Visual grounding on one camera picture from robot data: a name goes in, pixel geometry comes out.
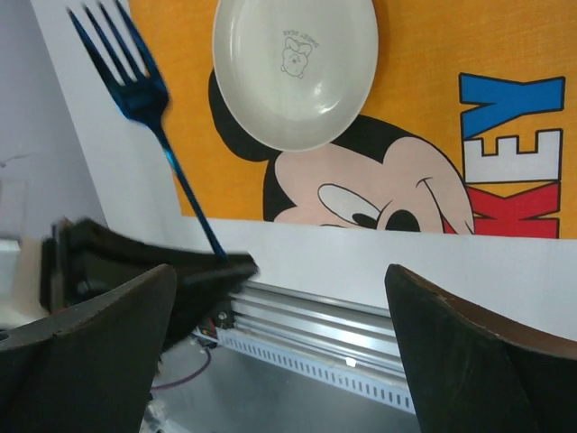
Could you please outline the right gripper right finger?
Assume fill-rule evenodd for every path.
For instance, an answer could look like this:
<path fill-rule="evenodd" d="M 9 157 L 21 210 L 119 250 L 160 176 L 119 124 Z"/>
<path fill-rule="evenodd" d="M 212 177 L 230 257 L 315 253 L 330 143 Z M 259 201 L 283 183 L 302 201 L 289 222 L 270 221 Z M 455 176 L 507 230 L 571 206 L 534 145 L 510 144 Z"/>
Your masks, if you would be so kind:
<path fill-rule="evenodd" d="M 384 285 L 423 432 L 574 432 L 576 343 L 523 325 L 399 264 Z"/>

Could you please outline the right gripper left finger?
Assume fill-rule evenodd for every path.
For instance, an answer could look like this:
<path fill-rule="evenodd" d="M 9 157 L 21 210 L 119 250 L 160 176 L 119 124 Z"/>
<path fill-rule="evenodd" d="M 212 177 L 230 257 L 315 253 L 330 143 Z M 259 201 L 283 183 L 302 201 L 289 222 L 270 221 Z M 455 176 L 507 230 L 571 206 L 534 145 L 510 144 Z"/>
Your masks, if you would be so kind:
<path fill-rule="evenodd" d="M 3 432 L 136 432 L 175 299 L 160 265 L 1 334 Z"/>

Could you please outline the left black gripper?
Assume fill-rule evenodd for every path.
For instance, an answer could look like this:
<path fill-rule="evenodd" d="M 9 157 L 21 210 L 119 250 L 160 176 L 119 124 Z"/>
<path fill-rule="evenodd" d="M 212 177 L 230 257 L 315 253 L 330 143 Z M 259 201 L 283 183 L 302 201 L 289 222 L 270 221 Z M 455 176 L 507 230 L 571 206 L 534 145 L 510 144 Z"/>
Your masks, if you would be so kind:
<path fill-rule="evenodd" d="M 120 235 L 84 218 L 60 220 L 41 240 L 40 304 L 61 307 L 112 290 L 162 264 L 175 268 L 177 289 L 161 352 L 184 340 L 231 292 L 256 275 L 247 253 L 170 250 Z"/>

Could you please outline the blue metallic fork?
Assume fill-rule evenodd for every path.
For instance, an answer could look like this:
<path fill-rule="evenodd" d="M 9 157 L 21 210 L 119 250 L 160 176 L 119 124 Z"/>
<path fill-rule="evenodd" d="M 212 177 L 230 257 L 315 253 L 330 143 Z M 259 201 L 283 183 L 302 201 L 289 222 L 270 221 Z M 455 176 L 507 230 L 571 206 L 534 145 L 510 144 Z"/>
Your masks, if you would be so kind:
<path fill-rule="evenodd" d="M 115 6 L 121 15 L 125 27 L 132 38 L 136 50 L 138 51 L 145 70 L 140 70 L 137 66 L 133 55 L 121 34 L 119 33 L 110 14 L 103 4 L 98 7 L 105 18 L 113 36 L 115 37 L 122 53 L 124 54 L 134 76 L 130 77 L 123 63 L 120 61 L 116 50 L 108 40 L 105 32 L 102 30 L 99 22 L 92 14 L 87 5 L 83 6 L 89 21 L 95 29 L 100 41 L 103 43 L 110 59 L 114 63 L 121 79 L 116 80 L 112 71 L 107 67 L 105 60 L 100 54 L 94 42 L 91 40 L 84 26 L 71 9 L 67 10 L 68 16 L 76 29 L 76 32 L 85 47 L 89 58 L 92 60 L 96 71 L 102 79 L 105 87 L 114 100 L 120 112 L 130 121 L 143 124 L 148 127 L 157 138 L 165 157 L 172 168 L 172 171 L 179 181 L 190 206 L 193 208 L 197 219 L 204 231 L 207 241 L 209 242 L 213 253 L 220 260 L 225 261 L 227 254 L 218 241 L 213 228 L 208 222 L 202 207 L 200 206 L 193 189 L 188 183 L 188 179 L 183 171 L 176 153 L 169 143 L 169 139 L 163 129 L 162 119 L 168 109 L 170 96 L 165 81 L 160 74 L 159 67 L 155 62 L 149 47 L 143 40 L 132 18 L 126 12 L 120 2 L 116 1 Z"/>

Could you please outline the cream ceramic plate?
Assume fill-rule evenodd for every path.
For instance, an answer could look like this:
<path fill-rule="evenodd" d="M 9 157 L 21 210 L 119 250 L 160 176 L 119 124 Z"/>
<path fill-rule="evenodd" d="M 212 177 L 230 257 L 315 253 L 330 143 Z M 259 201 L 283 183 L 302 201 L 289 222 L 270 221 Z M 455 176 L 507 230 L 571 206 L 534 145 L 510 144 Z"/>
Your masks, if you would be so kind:
<path fill-rule="evenodd" d="M 379 57 L 371 1 L 220 1 L 215 79 L 259 143 L 304 152 L 330 143 L 370 94 Z"/>

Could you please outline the orange Mickey Mouse placemat cloth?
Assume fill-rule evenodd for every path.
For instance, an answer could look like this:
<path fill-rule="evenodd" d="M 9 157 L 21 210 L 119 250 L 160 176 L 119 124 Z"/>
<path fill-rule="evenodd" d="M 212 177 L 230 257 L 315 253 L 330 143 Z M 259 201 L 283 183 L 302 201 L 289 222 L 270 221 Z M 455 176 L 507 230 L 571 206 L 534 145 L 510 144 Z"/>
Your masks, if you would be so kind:
<path fill-rule="evenodd" d="M 549 239 L 576 236 L 576 4 L 371 1 L 370 94 L 330 143 L 248 135 L 215 79 L 220 1 L 133 1 L 166 118 L 212 218 Z"/>

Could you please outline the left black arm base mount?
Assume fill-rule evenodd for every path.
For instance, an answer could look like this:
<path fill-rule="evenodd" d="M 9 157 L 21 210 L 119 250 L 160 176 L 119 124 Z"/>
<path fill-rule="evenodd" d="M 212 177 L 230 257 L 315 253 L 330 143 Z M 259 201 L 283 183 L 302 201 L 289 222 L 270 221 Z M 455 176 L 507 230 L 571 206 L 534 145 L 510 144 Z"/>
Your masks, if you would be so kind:
<path fill-rule="evenodd" d="M 227 296 L 213 307 L 197 327 L 199 335 L 204 339 L 217 339 L 220 329 L 228 329 L 234 326 L 234 313 L 232 298 Z"/>

